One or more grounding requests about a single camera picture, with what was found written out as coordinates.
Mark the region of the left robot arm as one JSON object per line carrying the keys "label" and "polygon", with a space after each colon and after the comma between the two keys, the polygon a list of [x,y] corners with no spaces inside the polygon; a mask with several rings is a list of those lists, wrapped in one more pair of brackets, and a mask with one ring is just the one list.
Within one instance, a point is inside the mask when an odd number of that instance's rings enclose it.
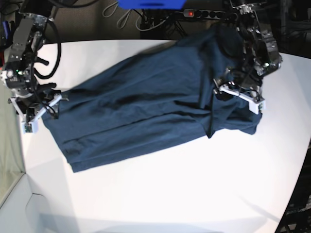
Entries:
{"label": "left robot arm", "polygon": [[[225,0],[226,12],[215,28],[217,46],[222,55],[236,62],[237,67],[227,67],[224,74],[214,79],[214,93],[222,98],[236,96],[260,107],[263,78],[277,71],[282,63],[276,39],[265,10],[265,0]],[[242,39],[242,51],[234,55],[225,48],[221,38],[221,25],[233,23]]]}

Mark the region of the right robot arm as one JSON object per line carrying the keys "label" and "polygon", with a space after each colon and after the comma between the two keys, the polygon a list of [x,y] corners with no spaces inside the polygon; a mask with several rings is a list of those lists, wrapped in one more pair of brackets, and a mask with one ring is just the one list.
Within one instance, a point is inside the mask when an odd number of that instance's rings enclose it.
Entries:
{"label": "right robot arm", "polygon": [[[61,41],[53,21],[53,3],[49,0],[26,0],[19,13],[22,19],[16,28],[9,54],[2,66],[0,78],[12,97],[8,103],[26,124],[34,122],[43,114],[57,119],[60,91],[55,90],[55,83],[40,84],[38,80],[48,80],[57,71],[61,60]],[[49,65],[47,60],[38,56],[38,51],[45,44],[47,26],[50,26],[56,37],[57,55],[53,69],[49,74],[40,74],[35,69],[36,63]]]}

